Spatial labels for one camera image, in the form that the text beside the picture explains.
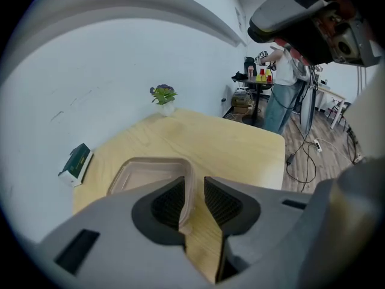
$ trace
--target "chair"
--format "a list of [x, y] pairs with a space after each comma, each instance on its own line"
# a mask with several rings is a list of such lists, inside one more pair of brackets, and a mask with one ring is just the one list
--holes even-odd
[[[351, 103], [349, 103], [349, 102], [344, 102], [343, 105], [341, 105], [341, 103], [342, 103], [342, 101], [338, 102], [337, 105], [334, 105], [333, 108], [330, 110], [329, 115], [327, 116], [327, 118], [329, 119], [329, 117], [330, 117], [331, 113], [334, 111], [334, 109], [338, 110], [340, 106], [345, 106], [345, 105], [346, 105], [346, 108], [343, 108], [343, 109], [341, 110], [341, 118], [339, 119], [338, 124], [340, 124], [342, 118], [345, 119], [345, 117], [343, 116], [343, 114], [344, 114], [344, 112], [349, 108], [349, 106], [351, 105]], [[347, 125], [347, 120], [345, 119], [345, 124], [343, 125], [343, 131], [344, 131], [344, 132], [345, 132], [345, 127], [346, 127], [346, 125]]]
[[[253, 71], [253, 76], [257, 76], [257, 66], [255, 64], [255, 59], [251, 57], [245, 57], [245, 62], [244, 62], [244, 67], [245, 67], [245, 74], [248, 74], [248, 67], [253, 66], [254, 71]], [[263, 84], [261, 86], [262, 90], [269, 90], [271, 88], [271, 84]]]

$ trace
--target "wooden floor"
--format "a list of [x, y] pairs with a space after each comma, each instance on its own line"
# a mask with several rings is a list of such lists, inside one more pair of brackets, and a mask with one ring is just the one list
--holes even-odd
[[[267, 100], [261, 98], [259, 101], [259, 109], [261, 112], [258, 114], [260, 116], [264, 116], [265, 108], [267, 105]], [[242, 122], [243, 115], [229, 115], [227, 119], [236, 120]], [[286, 146], [286, 159], [293, 154], [302, 144], [303, 138], [295, 126], [295, 123], [299, 126], [300, 119], [296, 114], [291, 114], [291, 119], [289, 119], [288, 124], [286, 125], [285, 131], [282, 136], [285, 138], [285, 146]], [[316, 138], [321, 138], [323, 140], [327, 140], [335, 147], [341, 151], [347, 158], [348, 156], [348, 146], [347, 146], [347, 133], [343, 132], [343, 126], [336, 125], [334, 129], [330, 129], [330, 124], [332, 119], [327, 119], [324, 113], [320, 113], [315, 111], [312, 129], [307, 136], [307, 141], [313, 141]], [[283, 177], [282, 189], [290, 190], [290, 191], [301, 191], [303, 189], [304, 193], [313, 193], [314, 189], [319, 181], [335, 178], [337, 177], [341, 171], [346, 169], [352, 164], [344, 158], [341, 154], [339, 154], [330, 144], [320, 140], [319, 141], [322, 152], [318, 153], [314, 146], [309, 147], [310, 156], [313, 158], [313, 161], [316, 165], [316, 176], [315, 176], [315, 168], [311, 160], [309, 160], [307, 167], [309, 170], [308, 173], [308, 181], [310, 181], [314, 176], [315, 179], [307, 183], [304, 187], [304, 183], [299, 183], [292, 179], [287, 173], [285, 168], [285, 174]], [[305, 150], [307, 151], [308, 144], [304, 145]], [[350, 144], [350, 152], [353, 157], [353, 147]], [[295, 155], [294, 162], [291, 166], [288, 167], [288, 172], [295, 178], [300, 181], [306, 180], [306, 161], [307, 155], [300, 149]]]

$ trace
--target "light wood tabletop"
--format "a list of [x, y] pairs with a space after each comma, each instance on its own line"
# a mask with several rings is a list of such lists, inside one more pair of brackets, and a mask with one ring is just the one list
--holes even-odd
[[281, 189], [285, 163], [282, 136], [242, 123], [178, 109], [154, 114], [118, 133], [94, 151], [83, 184], [74, 189], [77, 213], [106, 196], [120, 166], [133, 157], [182, 157], [197, 175], [195, 209], [188, 221], [186, 254], [211, 281], [217, 272], [221, 230], [205, 204], [203, 178], [221, 178]]

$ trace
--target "beige plastic tray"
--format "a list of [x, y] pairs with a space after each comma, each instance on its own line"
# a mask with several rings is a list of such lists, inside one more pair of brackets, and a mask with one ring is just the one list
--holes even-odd
[[135, 157], [127, 160], [111, 183], [107, 195], [131, 190], [156, 181], [185, 177], [185, 205], [180, 212], [179, 227], [189, 218], [194, 206], [196, 178], [193, 167], [183, 158]]

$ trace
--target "power strip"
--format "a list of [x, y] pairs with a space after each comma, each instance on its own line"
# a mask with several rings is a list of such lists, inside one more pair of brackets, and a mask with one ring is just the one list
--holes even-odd
[[317, 139], [314, 139], [314, 143], [315, 143], [315, 145], [317, 147], [318, 153], [321, 153], [322, 149], [321, 149], [321, 145], [319, 144], [319, 141]]

